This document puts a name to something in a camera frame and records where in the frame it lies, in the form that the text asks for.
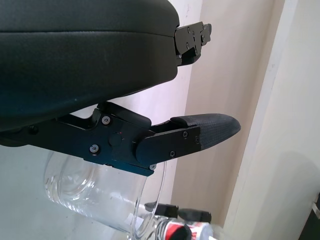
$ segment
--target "transparent plastic jar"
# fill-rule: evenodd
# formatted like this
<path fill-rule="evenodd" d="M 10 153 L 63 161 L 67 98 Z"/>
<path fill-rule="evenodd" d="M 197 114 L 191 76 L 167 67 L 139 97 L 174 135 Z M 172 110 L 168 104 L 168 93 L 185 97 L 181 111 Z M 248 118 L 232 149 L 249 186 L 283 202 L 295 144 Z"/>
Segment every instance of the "transparent plastic jar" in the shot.
<path fill-rule="evenodd" d="M 145 177 L 59 152 L 48 158 L 44 187 L 51 201 L 135 239 L 144 235 L 158 205 L 165 162 Z"/>

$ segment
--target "bolt head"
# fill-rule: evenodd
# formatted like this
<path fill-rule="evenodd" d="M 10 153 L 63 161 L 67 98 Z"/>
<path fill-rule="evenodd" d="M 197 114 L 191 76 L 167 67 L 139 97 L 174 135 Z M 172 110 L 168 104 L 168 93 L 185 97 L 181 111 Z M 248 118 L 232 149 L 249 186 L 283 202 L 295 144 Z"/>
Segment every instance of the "bolt head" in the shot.
<path fill-rule="evenodd" d="M 171 151 L 169 155 L 170 155 L 170 158 L 174 158 L 176 156 L 176 152 L 175 151 Z"/>
<path fill-rule="evenodd" d="M 99 151 L 99 146 L 97 144 L 93 144 L 89 150 L 91 153 L 96 154 Z"/>
<path fill-rule="evenodd" d="M 156 167 L 157 167 L 157 164 L 152 164 L 152 165 L 149 166 L 149 169 L 150 170 L 155 170 Z"/>
<path fill-rule="evenodd" d="M 102 124 L 108 125 L 108 124 L 110 124 L 110 123 L 111 123 L 110 117 L 104 116 L 104 117 L 102 118 Z"/>
<path fill-rule="evenodd" d="M 39 132 L 39 128 L 35 125 L 31 125 L 28 127 L 28 133 L 30 135 L 36 135 Z"/>
<path fill-rule="evenodd" d="M 183 136 L 184 138 L 187 138 L 188 135 L 189 135 L 189 133 L 188 133 L 187 131 L 184 131 L 184 132 L 182 133 L 182 136 Z"/>

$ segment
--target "beige wall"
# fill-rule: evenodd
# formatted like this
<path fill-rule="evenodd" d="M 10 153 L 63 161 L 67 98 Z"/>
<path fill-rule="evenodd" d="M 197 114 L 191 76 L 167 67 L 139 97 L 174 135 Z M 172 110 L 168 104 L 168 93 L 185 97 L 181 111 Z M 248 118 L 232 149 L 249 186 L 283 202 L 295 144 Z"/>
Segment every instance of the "beige wall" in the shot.
<path fill-rule="evenodd" d="M 286 0 L 286 7 L 293 21 L 262 118 L 259 99 L 253 121 L 260 118 L 261 130 L 246 146 L 254 151 L 228 214 L 238 240 L 297 240 L 320 191 L 320 1 Z"/>
<path fill-rule="evenodd" d="M 283 0 L 203 0 L 211 42 L 192 67 L 186 115 L 223 113 L 242 130 L 216 147 L 178 159 L 172 203 L 210 211 L 223 225 L 248 139 Z"/>

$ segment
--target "glass jar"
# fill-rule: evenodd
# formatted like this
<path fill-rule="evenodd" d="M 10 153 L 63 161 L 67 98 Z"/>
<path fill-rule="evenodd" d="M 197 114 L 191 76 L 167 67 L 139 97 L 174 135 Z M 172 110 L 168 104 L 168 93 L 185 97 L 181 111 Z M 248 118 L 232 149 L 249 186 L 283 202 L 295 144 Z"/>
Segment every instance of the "glass jar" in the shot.
<path fill-rule="evenodd" d="M 51 201 L 140 239 L 154 217 L 165 171 L 166 163 L 159 163 L 146 177 L 50 152 L 44 186 Z"/>

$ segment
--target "red label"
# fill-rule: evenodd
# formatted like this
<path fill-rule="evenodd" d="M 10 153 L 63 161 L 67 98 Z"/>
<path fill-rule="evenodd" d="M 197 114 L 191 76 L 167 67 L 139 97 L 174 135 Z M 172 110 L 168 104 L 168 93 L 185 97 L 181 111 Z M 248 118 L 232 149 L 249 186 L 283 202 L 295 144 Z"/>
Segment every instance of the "red label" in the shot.
<path fill-rule="evenodd" d="M 169 222 L 168 225 L 166 226 L 165 230 L 165 240 L 169 240 L 172 235 L 176 232 L 177 229 L 181 228 L 183 226 L 182 223 L 178 222 Z M 192 235 L 191 235 L 191 240 L 197 240 L 197 234 L 198 231 L 201 231 L 200 227 L 195 227 L 192 225 L 188 225 L 188 227 L 191 229 Z"/>

